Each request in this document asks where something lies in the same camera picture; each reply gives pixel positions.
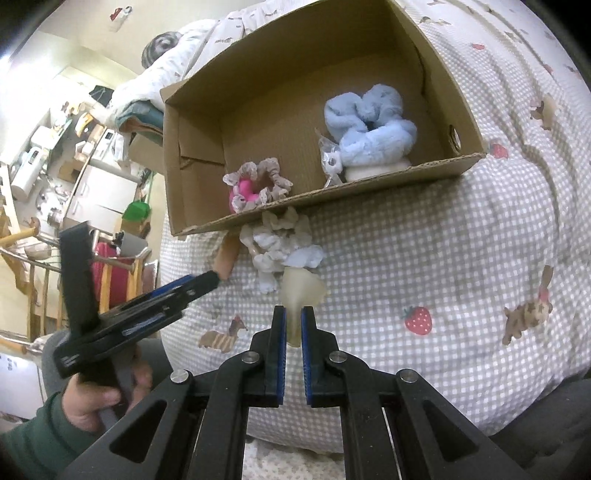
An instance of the bed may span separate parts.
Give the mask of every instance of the bed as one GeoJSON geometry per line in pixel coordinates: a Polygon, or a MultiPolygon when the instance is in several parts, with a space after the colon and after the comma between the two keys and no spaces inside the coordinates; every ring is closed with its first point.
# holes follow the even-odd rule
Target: bed
{"type": "MultiPolygon", "coordinates": [[[[417,370],[493,434],[591,364],[591,95],[560,43],[517,0],[398,1],[457,80],[489,154],[459,179],[306,212],[327,252],[317,272],[330,295],[317,321],[373,368],[417,370]],[[503,346],[504,307],[537,294],[546,264],[554,267],[550,321],[503,346]],[[405,327],[413,306],[428,310],[429,335],[405,327]]],[[[214,22],[178,78],[304,3],[269,0],[214,22]]],[[[155,91],[130,93],[162,107],[155,91]]],[[[222,236],[182,241],[166,220],[162,282],[208,270],[222,236]]],[[[276,303],[277,294],[258,291],[244,251],[227,284],[163,330],[173,368],[199,374],[246,350],[276,303]],[[237,315],[248,331],[232,330],[237,315]],[[235,335],[233,349],[200,348],[211,330],[235,335]]],[[[338,411],[306,407],[299,349],[288,349],[286,373],[285,404],[250,413],[256,440],[246,446],[244,478],[344,478],[338,411]]]]}

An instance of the white appliance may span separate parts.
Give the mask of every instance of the white appliance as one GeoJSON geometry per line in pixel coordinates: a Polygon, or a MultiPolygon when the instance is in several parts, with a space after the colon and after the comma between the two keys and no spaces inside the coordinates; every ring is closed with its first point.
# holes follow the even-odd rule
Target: white appliance
{"type": "Polygon", "coordinates": [[[0,411],[31,419],[44,398],[41,371],[30,360],[0,352],[0,411]]]}
{"type": "Polygon", "coordinates": [[[39,147],[32,147],[29,150],[26,160],[23,161],[10,185],[12,196],[19,202],[27,201],[47,156],[47,150],[42,150],[39,147]]]}

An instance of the white duvet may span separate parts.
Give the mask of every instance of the white duvet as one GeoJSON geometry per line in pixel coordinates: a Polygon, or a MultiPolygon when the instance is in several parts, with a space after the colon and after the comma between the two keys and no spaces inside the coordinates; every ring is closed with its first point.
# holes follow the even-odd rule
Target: white duvet
{"type": "MultiPolygon", "coordinates": [[[[314,241],[327,252],[318,274],[330,290],[317,320],[343,350],[373,368],[416,369],[493,433],[591,363],[591,94],[556,38],[518,0],[398,1],[457,80],[490,154],[456,180],[344,199],[310,212],[314,241]],[[548,96],[557,109],[545,129],[535,109],[548,96]],[[505,347],[503,308],[536,295],[544,264],[554,266],[550,321],[505,347]],[[428,310],[429,335],[405,326],[404,312],[412,306],[428,310]]],[[[183,67],[194,62],[187,75],[302,4],[274,0],[228,15],[197,58],[187,54],[183,67]]],[[[162,108],[147,90],[143,95],[162,108]]],[[[128,92],[129,100],[135,92],[128,92]]],[[[209,269],[219,242],[219,233],[179,241],[166,222],[162,282],[209,269]]],[[[244,252],[227,284],[163,330],[173,367],[194,374],[219,367],[270,325],[277,302],[258,291],[244,252]],[[248,331],[239,331],[232,352],[199,348],[206,332],[228,332],[236,315],[248,331]]],[[[340,451],[338,411],[306,406],[299,349],[288,349],[286,372],[285,405],[253,409],[250,434],[340,451]]],[[[246,446],[246,479],[343,476],[333,456],[261,440],[246,446]]]]}

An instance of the strawberry print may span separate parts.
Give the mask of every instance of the strawberry print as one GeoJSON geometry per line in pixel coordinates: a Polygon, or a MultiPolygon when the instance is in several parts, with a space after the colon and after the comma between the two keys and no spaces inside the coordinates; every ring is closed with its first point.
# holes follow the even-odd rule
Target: strawberry print
{"type": "Polygon", "coordinates": [[[491,155],[495,158],[509,158],[509,151],[498,143],[491,144],[491,155]]]}
{"type": "Polygon", "coordinates": [[[431,314],[425,307],[410,307],[404,310],[406,328],[417,335],[428,335],[433,329],[431,314]]]}

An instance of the wall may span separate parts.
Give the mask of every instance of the wall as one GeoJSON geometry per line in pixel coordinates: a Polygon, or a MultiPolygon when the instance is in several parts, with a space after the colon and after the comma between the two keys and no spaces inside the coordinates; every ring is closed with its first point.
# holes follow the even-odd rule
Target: wall
{"type": "Polygon", "coordinates": [[[113,89],[136,76],[95,51],[37,30],[8,68],[2,69],[0,61],[1,162],[10,163],[22,151],[36,125],[61,99],[55,80],[68,66],[113,89]]]}
{"type": "Polygon", "coordinates": [[[59,35],[141,73],[141,54],[156,35],[195,20],[224,17],[256,0],[66,0],[49,16],[40,29],[59,35]],[[131,5],[129,15],[118,32],[109,30],[109,16],[116,7],[131,5]]]}
{"type": "Polygon", "coordinates": [[[0,72],[0,161],[18,154],[31,130],[47,113],[50,81],[75,54],[77,45],[36,31],[0,72]]]}

